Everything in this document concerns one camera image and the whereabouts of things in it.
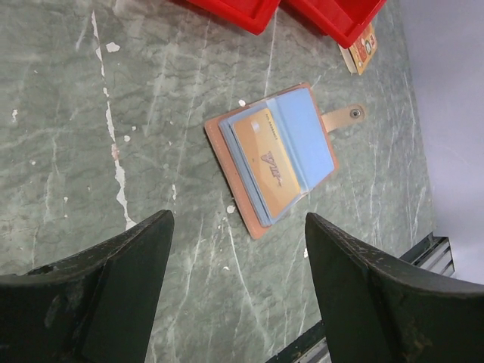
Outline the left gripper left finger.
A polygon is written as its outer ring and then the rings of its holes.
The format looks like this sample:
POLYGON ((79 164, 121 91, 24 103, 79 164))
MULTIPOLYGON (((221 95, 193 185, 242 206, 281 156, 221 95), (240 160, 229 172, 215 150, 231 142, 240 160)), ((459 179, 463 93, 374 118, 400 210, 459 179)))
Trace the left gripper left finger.
POLYGON ((2 275, 1 360, 144 361, 173 231, 161 210, 80 253, 2 275))

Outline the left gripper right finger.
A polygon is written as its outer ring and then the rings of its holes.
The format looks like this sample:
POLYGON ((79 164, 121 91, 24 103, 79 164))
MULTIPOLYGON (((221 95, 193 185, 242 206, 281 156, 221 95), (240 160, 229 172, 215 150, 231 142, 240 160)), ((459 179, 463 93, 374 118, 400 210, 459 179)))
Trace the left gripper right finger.
POLYGON ((334 362, 481 362, 483 287, 424 270, 315 213, 306 246, 334 362))

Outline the tan leather card holder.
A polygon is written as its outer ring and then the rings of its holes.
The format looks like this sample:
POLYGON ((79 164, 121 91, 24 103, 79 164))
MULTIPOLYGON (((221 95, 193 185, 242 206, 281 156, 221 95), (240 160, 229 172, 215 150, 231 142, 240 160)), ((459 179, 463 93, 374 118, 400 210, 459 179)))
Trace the tan leather card holder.
POLYGON ((363 104, 322 113, 308 83, 205 122, 244 224, 260 239, 339 167, 329 134, 365 119, 363 104))

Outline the orange patterned card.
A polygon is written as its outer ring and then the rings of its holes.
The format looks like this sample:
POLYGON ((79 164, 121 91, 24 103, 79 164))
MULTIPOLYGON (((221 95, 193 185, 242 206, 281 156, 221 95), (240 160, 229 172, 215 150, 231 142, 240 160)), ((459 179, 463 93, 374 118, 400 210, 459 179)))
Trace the orange patterned card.
POLYGON ((340 53, 351 74, 363 74, 377 50, 377 38, 372 23, 366 27, 356 41, 348 48, 339 45, 340 53))

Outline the red bin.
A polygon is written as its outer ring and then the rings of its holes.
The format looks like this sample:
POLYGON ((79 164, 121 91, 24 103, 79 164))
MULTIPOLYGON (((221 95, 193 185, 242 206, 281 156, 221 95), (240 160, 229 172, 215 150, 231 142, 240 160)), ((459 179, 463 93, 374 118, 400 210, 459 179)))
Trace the red bin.
POLYGON ((178 3, 203 9, 220 19, 259 35, 268 26, 280 0, 188 0, 178 3))
POLYGON ((289 0, 282 1, 343 48, 364 32, 386 0, 289 0))

